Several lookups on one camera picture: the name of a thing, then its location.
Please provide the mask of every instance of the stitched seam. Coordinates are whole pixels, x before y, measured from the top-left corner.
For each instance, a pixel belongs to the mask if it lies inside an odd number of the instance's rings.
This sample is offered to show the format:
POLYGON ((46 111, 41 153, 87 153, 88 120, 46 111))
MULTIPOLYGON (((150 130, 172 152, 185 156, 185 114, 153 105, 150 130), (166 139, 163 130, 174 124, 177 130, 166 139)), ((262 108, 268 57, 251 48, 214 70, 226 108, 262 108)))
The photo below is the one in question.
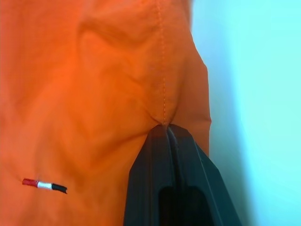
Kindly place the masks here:
POLYGON ((163 125, 166 125, 166 78, 164 73, 164 64, 165 64, 165 43, 164 43, 164 31, 163 31, 163 23, 162 23, 162 15, 161 15, 161 6, 160 0, 156 1, 159 27, 160 27, 160 39, 161 39, 161 55, 162 55, 162 64, 161 64, 161 73, 163 75, 163 125))

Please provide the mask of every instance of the white stripe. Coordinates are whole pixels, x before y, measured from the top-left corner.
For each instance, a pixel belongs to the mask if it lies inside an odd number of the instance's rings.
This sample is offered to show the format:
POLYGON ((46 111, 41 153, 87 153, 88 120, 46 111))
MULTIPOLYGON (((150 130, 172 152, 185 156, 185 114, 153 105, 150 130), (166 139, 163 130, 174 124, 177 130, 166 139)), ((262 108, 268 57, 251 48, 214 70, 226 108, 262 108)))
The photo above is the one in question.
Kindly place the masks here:
POLYGON ((52 190, 52 184, 51 183, 44 183, 44 182, 38 182, 38 188, 45 188, 52 190))

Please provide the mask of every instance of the orange jacket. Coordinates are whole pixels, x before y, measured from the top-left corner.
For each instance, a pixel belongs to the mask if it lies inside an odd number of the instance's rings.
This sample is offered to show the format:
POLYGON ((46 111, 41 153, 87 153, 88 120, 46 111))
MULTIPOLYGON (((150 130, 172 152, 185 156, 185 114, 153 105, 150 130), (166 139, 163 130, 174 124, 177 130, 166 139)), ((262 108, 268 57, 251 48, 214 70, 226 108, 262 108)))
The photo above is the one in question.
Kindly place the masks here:
POLYGON ((0 3, 1 226, 122 225, 129 169, 157 124, 208 153, 189 0, 0 3))

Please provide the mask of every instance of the orange garment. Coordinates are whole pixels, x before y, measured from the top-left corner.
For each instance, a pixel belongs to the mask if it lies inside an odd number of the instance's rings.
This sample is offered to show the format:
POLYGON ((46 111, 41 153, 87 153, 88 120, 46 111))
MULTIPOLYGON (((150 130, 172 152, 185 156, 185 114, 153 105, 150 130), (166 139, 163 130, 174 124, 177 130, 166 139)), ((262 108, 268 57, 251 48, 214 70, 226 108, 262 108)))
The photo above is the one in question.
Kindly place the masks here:
POLYGON ((129 170, 159 123, 188 129, 208 153, 189 0, 0 4, 1 226, 122 225, 129 170))

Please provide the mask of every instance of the light blue wall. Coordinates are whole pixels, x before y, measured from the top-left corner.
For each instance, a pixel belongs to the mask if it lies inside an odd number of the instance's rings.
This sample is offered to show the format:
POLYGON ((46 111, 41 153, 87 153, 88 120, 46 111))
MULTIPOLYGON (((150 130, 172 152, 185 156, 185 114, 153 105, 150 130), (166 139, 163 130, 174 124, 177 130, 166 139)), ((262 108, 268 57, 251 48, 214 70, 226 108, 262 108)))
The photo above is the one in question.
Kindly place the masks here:
POLYGON ((245 226, 301 226, 301 0, 195 0, 210 157, 245 226))

